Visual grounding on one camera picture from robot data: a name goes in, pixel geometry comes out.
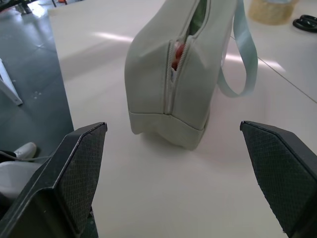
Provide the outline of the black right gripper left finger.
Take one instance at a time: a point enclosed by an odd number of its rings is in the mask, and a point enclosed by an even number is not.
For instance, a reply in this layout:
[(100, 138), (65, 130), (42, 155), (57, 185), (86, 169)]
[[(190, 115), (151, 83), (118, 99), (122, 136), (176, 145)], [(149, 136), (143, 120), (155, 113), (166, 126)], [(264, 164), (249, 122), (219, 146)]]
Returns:
[(79, 128), (48, 157), (0, 165), (3, 238), (96, 238), (92, 209), (107, 124)]

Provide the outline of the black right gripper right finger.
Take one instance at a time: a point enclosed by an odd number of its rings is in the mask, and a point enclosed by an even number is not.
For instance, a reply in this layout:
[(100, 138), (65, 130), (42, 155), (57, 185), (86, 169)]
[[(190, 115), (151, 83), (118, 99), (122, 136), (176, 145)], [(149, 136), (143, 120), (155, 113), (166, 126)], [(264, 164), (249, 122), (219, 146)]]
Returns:
[(294, 133), (242, 121), (255, 177), (283, 232), (317, 236), (317, 156)]

